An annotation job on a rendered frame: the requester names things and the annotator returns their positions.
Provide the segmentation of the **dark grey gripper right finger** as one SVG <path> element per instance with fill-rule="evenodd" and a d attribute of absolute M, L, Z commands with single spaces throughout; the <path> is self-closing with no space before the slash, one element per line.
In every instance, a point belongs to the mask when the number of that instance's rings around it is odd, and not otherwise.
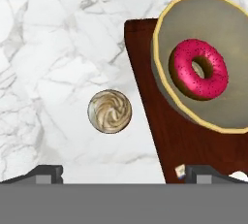
<path fill-rule="evenodd" d="M 226 184 L 243 183 L 243 180 L 225 176 L 209 165 L 187 165 L 185 169 L 185 182 L 191 184 Z"/>

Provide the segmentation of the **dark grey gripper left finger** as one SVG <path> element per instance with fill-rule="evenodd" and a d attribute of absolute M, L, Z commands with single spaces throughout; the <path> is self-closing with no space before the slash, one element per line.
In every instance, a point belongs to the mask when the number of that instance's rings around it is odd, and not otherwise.
<path fill-rule="evenodd" d="M 1 184 L 62 184 L 62 175 L 62 165 L 39 165 L 26 175 L 1 181 Z"/>

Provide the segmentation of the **dark wooden tray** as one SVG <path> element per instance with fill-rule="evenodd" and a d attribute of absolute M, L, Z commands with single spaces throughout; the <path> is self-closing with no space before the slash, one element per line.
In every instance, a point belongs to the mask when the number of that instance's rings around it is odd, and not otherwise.
<path fill-rule="evenodd" d="M 125 46 L 134 71 L 162 171 L 167 183 L 179 183 L 175 168 L 210 165 L 228 175 L 248 174 L 248 134 L 220 134 L 181 116 L 160 92 L 151 70 L 150 42 L 157 20 L 124 23 Z"/>

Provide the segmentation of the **cream swirl cupcake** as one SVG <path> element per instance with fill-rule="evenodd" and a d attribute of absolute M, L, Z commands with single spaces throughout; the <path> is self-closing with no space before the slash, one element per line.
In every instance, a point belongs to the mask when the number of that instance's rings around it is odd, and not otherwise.
<path fill-rule="evenodd" d="M 105 134 L 115 134 L 130 123 L 132 105 L 122 92 L 106 89 L 91 98 L 87 115 L 95 129 Z"/>

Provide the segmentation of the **pink sprinkled donut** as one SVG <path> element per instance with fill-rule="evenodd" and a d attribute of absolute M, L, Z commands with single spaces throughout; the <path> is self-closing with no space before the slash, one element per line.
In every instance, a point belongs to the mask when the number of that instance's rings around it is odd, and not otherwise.
<path fill-rule="evenodd" d="M 229 82 L 223 56 L 205 41 L 188 39 L 170 54 L 170 77 L 186 96 L 208 101 L 220 96 Z"/>

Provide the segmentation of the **grey bowl with yellow rim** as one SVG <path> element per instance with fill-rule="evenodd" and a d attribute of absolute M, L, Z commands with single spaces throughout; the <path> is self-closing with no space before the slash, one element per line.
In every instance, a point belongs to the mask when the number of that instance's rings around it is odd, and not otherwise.
<path fill-rule="evenodd" d="M 190 99 L 171 80 L 171 52 L 192 38 L 208 42 L 224 57 L 229 83 L 213 100 Z M 230 0 L 173 0 L 157 20 L 151 54 L 158 88 L 176 111 L 219 133 L 248 133 L 248 13 L 240 6 Z"/>

